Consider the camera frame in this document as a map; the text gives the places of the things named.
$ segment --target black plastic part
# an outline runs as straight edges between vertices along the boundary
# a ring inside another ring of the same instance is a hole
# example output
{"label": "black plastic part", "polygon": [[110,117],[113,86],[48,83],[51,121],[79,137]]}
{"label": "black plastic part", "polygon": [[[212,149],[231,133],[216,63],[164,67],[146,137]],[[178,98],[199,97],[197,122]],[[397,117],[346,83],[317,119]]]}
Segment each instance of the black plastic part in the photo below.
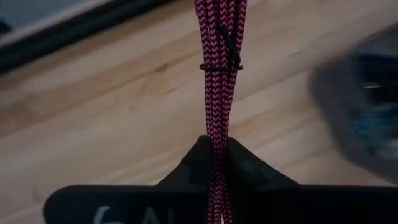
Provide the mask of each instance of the black plastic part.
{"label": "black plastic part", "polygon": [[[398,222],[397,188],[299,185],[237,140],[229,138],[228,148],[226,181],[234,224]],[[210,140],[201,136],[158,185],[67,187],[46,201],[45,220],[47,224],[204,224],[210,158]],[[99,222],[101,210],[106,213]]]}
{"label": "black plastic part", "polygon": [[174,0],[112,0],[0,48],[0,75]]}
{"label": "black plastic part", "polygon": [[203,190],[73,186],[50,196],[44,217],[48,224],[141,224],[146,218],[153,224],[203,224],[206,204]]}

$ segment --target light wood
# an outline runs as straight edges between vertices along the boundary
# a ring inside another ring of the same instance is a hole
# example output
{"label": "light wood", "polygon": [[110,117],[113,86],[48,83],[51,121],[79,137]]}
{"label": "light wood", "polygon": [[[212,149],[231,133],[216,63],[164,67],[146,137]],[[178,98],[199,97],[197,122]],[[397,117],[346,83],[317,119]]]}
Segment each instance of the light wood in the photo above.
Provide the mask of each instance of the light wood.
{"label": "light wood", "polygon": [[[313,68],[398,21],[394,0],[249,0],[230,135],[304,184],[388,185],[346,162],[308,93]],[[156,184],[205,134],[192,1],[0,79],[0,224],[42,223],[71,184]]]}

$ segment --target wooden surface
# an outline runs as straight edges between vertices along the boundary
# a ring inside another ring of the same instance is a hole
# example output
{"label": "wooden surface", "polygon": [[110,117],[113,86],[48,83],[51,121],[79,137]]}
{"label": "wooden surface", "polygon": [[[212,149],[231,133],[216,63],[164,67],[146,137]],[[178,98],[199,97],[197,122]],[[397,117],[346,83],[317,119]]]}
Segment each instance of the wooden surface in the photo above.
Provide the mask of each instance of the wooden surface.
{"label": "wooden surface", "polygon": [[[387,185],[343,160],[308,93],[319,64],[398,21],[394,0],[249,0],[230,135],[300,183]],[[0,79],[0,224],[71,184],[156,184],[205,133],[192,1]]]}

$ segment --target pink braided cable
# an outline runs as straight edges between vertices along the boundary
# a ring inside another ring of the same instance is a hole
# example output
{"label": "pink braided cable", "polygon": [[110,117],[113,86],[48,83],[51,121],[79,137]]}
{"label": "pink braided cable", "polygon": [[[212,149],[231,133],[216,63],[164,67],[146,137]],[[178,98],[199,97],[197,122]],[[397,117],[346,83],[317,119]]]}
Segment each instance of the pink braided cable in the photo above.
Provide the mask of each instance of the pink braided cable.
{"label": "pink braided cable", "polygon": [[[236,51],[240,53],[247,0],[195,0],[203,45],[203,60],[210,67],[232,68],[231,49],[220,34],[217,23],[226,27]],[[208,224],[232,224],[224,176],[229,114],[236,83],[236,72],[205,70],[207,135],[213,146],[209,184]]]}

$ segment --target black zip tie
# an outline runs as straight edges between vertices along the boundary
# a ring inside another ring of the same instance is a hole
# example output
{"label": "black zip tie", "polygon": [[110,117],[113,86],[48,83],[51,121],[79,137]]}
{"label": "black zip tie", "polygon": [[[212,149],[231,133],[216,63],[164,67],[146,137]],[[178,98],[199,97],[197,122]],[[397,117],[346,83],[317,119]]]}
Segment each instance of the black zip tie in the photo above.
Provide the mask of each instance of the black zip tie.
{"label": "black zip tie", "polygon": [[205,64],[201,64],[199,66],[199,68],[201,70],[212,71],[212,72],[237,72],[239,70],[242,70],[243,66],[240,65],[241,56],[238,54],[238,50],[236,49],[234,40],[229,35],[227,27],[218,21],[216,22],[216,26],[217,26],[218,32],[223,36],[223,38],[226,42],[226,45],[228,47],[228,57],[229,57],[228,68],[215,67],[215,66],[205,65]]}

